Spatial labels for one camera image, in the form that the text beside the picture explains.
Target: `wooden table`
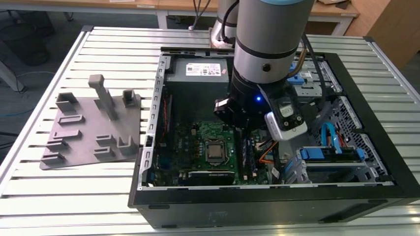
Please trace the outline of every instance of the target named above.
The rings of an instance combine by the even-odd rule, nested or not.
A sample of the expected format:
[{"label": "wooden table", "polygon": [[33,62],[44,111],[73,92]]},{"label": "wooden table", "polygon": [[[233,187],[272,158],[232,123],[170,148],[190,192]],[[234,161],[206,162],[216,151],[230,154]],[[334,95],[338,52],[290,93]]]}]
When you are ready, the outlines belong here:
[{"label": "wooden table", "polygon": [[[0,0],[0,8],[9,10],[38,10],[61,12],[152,14],[157,16],[158,28],[166,29],[166,16],[194,16],[192,0],[136,0],[134,2],[110,3],[109,0]],[[216,16],[217,0],[212,0],[202,16]],[[316,2],[309,21],[337,23],[332,35],[344,35],[348,26],[358,16],[358,11],[349,5],[346,10]]]}]

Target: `table leg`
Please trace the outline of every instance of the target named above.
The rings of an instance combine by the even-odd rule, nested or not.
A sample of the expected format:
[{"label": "table leg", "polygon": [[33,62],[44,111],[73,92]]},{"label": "table leg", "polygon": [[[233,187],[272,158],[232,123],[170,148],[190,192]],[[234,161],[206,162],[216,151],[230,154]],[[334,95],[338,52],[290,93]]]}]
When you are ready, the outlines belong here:
[{"label": "table leg", "polygon": [[62,12],[62,14],[64,14],[64,17],[65,17],[66,21],[72,21],[73,20],[73,13]]},{"label": "table leg", "polygon": [[344,36],[349,24],[352,23],[353,17],[342,17],[341,21],[337,23],[333,34],[334,36]]},{"label": "table leg", "polygon": [[0,78],[2,78],[6,85],[12,88],[13,91],[22,90],[24,88],[22,84],[18,82],[14,74],[8,69],[8,67],[2,64],[1,61],[0,61]]},{"label": "table leg", "polygon": [[166,22],[168,11],[157,10],[156,16],[157,16],[158,28],[168,29],[168,22]]}]

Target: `screw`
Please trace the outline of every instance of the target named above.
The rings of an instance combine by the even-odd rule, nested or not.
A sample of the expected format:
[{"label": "screw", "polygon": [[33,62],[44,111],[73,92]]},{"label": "screw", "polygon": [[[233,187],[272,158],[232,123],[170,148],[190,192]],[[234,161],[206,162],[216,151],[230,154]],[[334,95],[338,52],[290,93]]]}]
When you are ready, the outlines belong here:
[{"label": "screw", "polygon": [[270,70],[270,64],[262,65],[262,71],[268,72]]}]

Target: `floor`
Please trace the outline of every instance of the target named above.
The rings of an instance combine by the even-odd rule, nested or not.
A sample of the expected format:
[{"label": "floor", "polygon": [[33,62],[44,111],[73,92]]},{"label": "floor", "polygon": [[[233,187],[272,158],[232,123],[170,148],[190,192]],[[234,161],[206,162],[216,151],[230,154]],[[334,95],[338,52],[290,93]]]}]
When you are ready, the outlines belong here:
[{"label": "floor", "polygon": [[[12,68],[17,76],[33,71],[54,72],[57,70],[82,25],[157,28],[157,18],[153,15],[74,13],[74,20],[70,22],[65,20],[64,15],[60,12],[49,12],[48,15],[56,34],[44,39],[45,46],[50,52],[50,59],[45,64],[34,67],[25,66],[8,50],[6,46],[0,42],[0,60]],[[186,29],[192,22],[193,18],[190,17],[182,19],[181,24],[177,24],[174,19],[168,19],[168,28]],[[213,23],[214,18],[202,17],[196,29],[206,30],[212,27]],[[8,14],[0,13],[0,29],[10,24],[12,20]],[[417,91],[420,91],[420,54],[414,56],[401,72],[412,82]],[[4,115],[28,111],[34,108],[50,79],[52,74],[49,73],[33,73],[20,77],[18,80],[28,87],[24,94],[13,92],[0,80],[0,132],[20,132],[30,112],[9,117],[5,117]],[[0,136],[0,145],[12,142],[13,139],[13,137]],[[0,149],[0,162],[4,159],[6,152],[8,148]]]}]

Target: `white cable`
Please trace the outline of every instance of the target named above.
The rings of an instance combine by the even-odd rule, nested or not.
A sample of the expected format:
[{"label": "white cable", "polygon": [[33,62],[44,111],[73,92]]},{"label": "white cable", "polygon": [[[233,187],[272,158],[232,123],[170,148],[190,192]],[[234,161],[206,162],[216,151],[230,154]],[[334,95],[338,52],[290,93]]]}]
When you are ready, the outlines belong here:
[{"label": "white cable", "polygon": [[54,73],[50,72],[50,71],[32,71],[32,72],[24,73],[24,74],[21,74],[21,75],[17,75],[16,78],[22,77],[22,76],[25,76],[25,75],[30,75],[30,74],[37,74],[37,73],[46,73],[46,74],[54,75]]}]

